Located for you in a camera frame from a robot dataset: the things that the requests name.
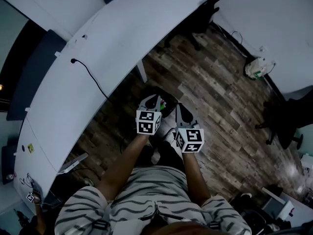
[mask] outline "black pants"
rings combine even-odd
[[[160,154],[160,160],[157,165],[169,166],[185,173],[184,163],[175,149],[169,142],[162,142],[157,148]],[[135,167],[137,166],[154,166],[151,162],[154,150],[151,146],[145,146],[139,155]]]

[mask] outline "desk leg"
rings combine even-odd
[[[142,60],[140,60],[137,63],[136,70],[138,71],[138,74],[140,76],[141,81],[146,83],[148,79],[147,79],[147,75],[146,75],[146,72],[145,72],[145,68],[143,67]]]

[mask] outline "hand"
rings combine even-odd
[[[41,203],[41,195],[40,192],[33,189],[33,197],[34,197],[34,204],[38,205]]]

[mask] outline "yellow sticker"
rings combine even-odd
[[[33,153],[35,151],[34,147],[33,147],[33,145],[31,143],[27,146],[27,148],[28,148],[30,153]]]

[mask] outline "white wall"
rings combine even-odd
[[[103,0],[7,0],[45,30],[65,40],[105,4]]]
[[[0,0],[0,73],[19,33],[28,21],[21,13]]]
[[[0,214],[12,209],[13,206],[21,201],[20,196],[13,186],[13,182],[6,185],[0,182]]]
[[[19,235],[22,229],[19,218],[14,209],[22,212],[31,221],[34,214],[30,211],[24,202],[14,205],[12,209],[0,215],[0,229],[6,230],[10,235]]]
[[[21,126],[22,126],[22,121],[7,121],[6,113],[0,112],[0,149],[3,146],[6,146],[8,137],[19,136]]]
[[[270,77],[282,93],[313,84],[313,0],[221,0],[218,6],[215,23],[239,31],[251,54],[278,62]],[[268,51],[258,52],[261,46]]]

